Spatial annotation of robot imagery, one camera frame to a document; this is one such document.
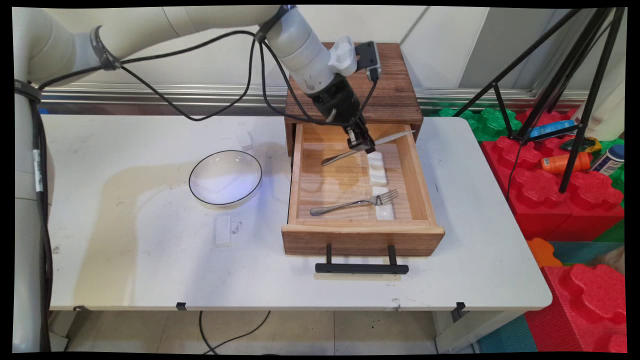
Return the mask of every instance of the black handle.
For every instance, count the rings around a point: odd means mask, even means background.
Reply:
[[[389,265],[381,264],[332,264],[331,244],[326,244],[326,263],[316,264],[316,272],[335,272],[339,274],[400,274],[409,272],[408,265],[398,265],[396,247],[389,245]]]

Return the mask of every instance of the white block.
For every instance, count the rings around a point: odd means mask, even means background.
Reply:
[[[374,151],[367,155],[369,159],[369,185],[386,186],[387,173],[385,162],[382,160],[382,152]]]
[[[216,247],[231,246],[231,217],[216,218]]]
[[[388,192],[389,189],[382,186],[372,186],[371,187],[371,195],[382,195]],[[376,208],[376,218],[378,220],[395,220],[396,216],[394,215],[394,206],[390,202],[385,205],[374,206]]]
[[[251,137],[251,132],[244,129],[238,129],[236,130],[236,135],[238,137],[238,142],[240,143],[240,147],[242,148],[242,150],[253,149],[253,140]]]

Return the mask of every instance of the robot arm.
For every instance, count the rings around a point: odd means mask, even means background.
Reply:
[[[40,18],[29,21],[29,24],[42,28],[32,32],[51,34],[46,46],[31,43],[29,49],[28,77],[35,83],[90,67],[115,70],[119,68],[118,59],[198,31],[258,24],[257,38],[268,41],[278,59],[312,98],[323,116],[344,127],[349,135],[349,148],[367,152],[374,150],[364,118],[358,112],[360,102],[345,77],[364,68],[370,79],[377,79],[381,69],[375,43],[366,43],[374,49],[371,57],[367,58],[373,62],[366,64],[356,59],[358,47],[349,37],[337,39],[334,47],[327,50],[295,5],[128,8],[122,9],[116,19],[93,29],[91,33],[80,34],[71,34],[42,9],[29,10],[32,18]],[[68,79],[66,83],[82,76]]]
[[[122,9],[112,23],[91,33],[73,34],[38,8],[13,8],[13,76],[16,87],[45,81],[102,65],[114,69],[146,47],[210,28],[259,25],[266,39],[300,88],[327,121],[341,125],[349,148],[374,151],[360,113],[360,101],[346,76],[366,69],[374,82],[380,74],[374,43],[358,51],[348,37],[327,50],[293,5],[172,6]],[[71,83],[82,76],[67,79]],[[33,124],[29,99],[14,95],[15,109],[15,278],[13,351],[40,350],[43,300],[40,224],[36,203],[36,173],[31,143]]]

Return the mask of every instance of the orange foam block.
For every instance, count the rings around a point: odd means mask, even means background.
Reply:
[[[536,260],[538,267],[562,266],[562,262],[554,256],[554,246],[541,238],[527,240],[527,245]]]

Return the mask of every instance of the red foam block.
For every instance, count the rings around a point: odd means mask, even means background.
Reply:
[[[524,124],[525,120],[527,120],[527,117],[529,117],[529,114],[531,114],[531,110],[532,109],[528,109],[523,113],[516,114],[516,120]],[[557,111],[551,111],[551,113],[547,113],[546,111],[543,111],[542,114],[540,115],[540,119],[538,119],[538,123],[536,124],[536,126],[547,125],[547,124],[551,124],[552,122],[562,121],[562,120],[568,120],[566,119],[566,115],[562,115]]]
[[[505,136],[480,145],[504,195],[519,146],[518,142]],[[511,178],[509,207],[527,239],[545,238],[571,216],[564,203],[565,195],[557,191],[559,179],[539,169],[540,159],[541,154],[534,149],[533,143],[528,143],[520,151]]]
[[[593,241],[624,219],[625,210],[620,206],[624,194],[613,188],[611,183],[609,176],[599,172],[573,173],[565,198],[572,215],[545,239]]]
[[[546,266],[551,305],[525,314],[538,351],[627,352],[625,278],[607,265]]]
[[[564,135],[557,138],[548,138],[535,142],[535,149],[542,154],[543,158],[552,156],[567,155],[569,150],[560,149],[560,145],[574,138],[573,135]]]

